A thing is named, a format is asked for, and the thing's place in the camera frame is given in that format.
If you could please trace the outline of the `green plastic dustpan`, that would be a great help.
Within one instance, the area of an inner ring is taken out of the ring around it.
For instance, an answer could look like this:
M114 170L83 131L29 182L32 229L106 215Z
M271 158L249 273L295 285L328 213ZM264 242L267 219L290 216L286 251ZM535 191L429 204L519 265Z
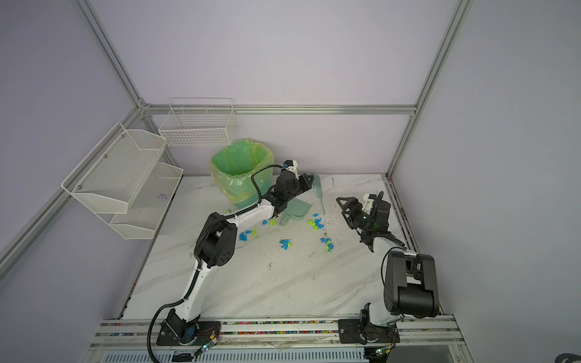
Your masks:
M286 225L291 219L301 220L310 211L312 204L300 199L293 199L287 203L286 209L281 213L279 223L281 226Z

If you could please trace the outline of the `green hand brush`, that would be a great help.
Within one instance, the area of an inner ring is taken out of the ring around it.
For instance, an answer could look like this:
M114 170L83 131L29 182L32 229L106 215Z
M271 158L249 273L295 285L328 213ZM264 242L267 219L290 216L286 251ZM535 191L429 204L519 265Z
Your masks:
M315 194L316 194L316 196L317 196L317 198L319 200L320 207L321 207L321 210L322 210L322 215L324 216L325 215L325 204L324 204L324 201L323 201L322 182L321 182L321 179L320 179L320 176L319 175L314 174L313 177L314 177L314 180L313 180L313 189L314 189Z

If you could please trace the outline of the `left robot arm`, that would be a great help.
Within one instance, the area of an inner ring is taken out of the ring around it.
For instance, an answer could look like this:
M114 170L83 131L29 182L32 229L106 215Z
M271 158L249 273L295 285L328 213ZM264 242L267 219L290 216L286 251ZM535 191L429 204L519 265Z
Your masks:
M232 259L240 233L264 220L275 219L287 209L290 201L313 188L313 174L300 175L295 166L287 164L277 167L280 174L264 195L255 176L251 176L257 202L227 215L212 213L208 216L195 242L195 267L185 292L178 301L164 304L154 313L148 327L148 349L151 349L154 325L166 309L169 312L160 324L156 341L159 346L190 346L201 343L204 336L218 333L219 322L208 330L198 324L213 273Z

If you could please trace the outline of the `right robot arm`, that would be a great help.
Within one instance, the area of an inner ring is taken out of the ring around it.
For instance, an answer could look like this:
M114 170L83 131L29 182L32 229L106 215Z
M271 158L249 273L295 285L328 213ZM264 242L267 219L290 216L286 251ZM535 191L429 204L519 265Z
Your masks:
M391 204L383 193L368 194L364 201L337 198L347 225L359 241L381 257L381 299L368 302L358 319L341 319L341 343L390 343L399 341L397 323L406 318L435 318L440 314L434 257L410 250L389 227Z

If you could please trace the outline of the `paper scrap cluster upper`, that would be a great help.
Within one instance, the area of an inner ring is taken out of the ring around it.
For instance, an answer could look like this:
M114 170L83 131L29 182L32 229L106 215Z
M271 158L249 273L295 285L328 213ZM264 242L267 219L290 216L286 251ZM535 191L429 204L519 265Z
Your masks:
M308 225L314 230L318 231L320 229L325 228L325 225L322 223L322 218L319 216L318 213L312 215L312 218L308 220Z

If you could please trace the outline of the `paper scrap cluster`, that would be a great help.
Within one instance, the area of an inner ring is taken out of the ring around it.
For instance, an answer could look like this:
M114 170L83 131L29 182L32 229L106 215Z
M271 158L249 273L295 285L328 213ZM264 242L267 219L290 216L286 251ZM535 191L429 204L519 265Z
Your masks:
M320 239L320 242L325 245L324 249L327 253L331 253L331 251L333 251L334 245L333 245L332 240L330 238L322 237Z
M308 220L308 225L314 230L318 231L320 229L325 228L325 225L322 223L322 218L319 216L318 213L312 215L312 218Z
M292 242L288 239L280 240L279 244L283 250L287 250L289 247L293 246Z

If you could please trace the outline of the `paper scrap cluster right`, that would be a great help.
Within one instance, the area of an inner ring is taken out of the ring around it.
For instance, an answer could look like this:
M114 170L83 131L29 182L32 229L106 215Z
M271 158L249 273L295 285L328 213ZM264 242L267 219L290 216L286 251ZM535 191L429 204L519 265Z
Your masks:
M322 237L320 239L320 242L325 245L324 249L327 253L331 253L331 251L333 251L334 245L333 245L332 240L330 238Z

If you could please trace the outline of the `paper scrap cluster centre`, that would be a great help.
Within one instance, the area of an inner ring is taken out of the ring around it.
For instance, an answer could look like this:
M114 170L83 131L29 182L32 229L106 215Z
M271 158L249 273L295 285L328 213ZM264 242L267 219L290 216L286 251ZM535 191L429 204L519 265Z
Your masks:
M280 240L279 244L283 250L287 250L289 247L293 246L292 242L288 239Z

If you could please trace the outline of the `blue paper scrap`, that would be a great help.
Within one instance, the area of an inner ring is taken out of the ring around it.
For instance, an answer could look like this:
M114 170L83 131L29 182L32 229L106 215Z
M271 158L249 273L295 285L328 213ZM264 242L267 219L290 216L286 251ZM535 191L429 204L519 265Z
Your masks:
M257 238L257 229L252 229L252 230L247 230L247 231L243 231L242 233L239 234L238 239L240 241L247 241L250 238Z

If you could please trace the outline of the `white mesh two-tier shelf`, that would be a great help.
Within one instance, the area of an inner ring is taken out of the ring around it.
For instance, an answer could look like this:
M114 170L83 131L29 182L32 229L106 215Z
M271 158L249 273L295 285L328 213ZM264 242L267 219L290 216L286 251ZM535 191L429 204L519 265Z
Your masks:
M61 187L125 240L152 240L183 177L167 140L116 124Z

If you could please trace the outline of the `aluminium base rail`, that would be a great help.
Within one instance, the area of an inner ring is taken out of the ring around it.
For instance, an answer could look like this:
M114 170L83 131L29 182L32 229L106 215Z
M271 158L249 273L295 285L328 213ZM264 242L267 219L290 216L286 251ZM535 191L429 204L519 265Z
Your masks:
M156 344L163 319L147 336L150 320L105 320L90 343L85 362L364 362L396 361L407 348L443 354L444 361L471 362L467 343L453 316L406 319L397 323L399 341L341 343L338 321L355 316L282 319L201 319L206 330L220 323L217 334L190 346Z

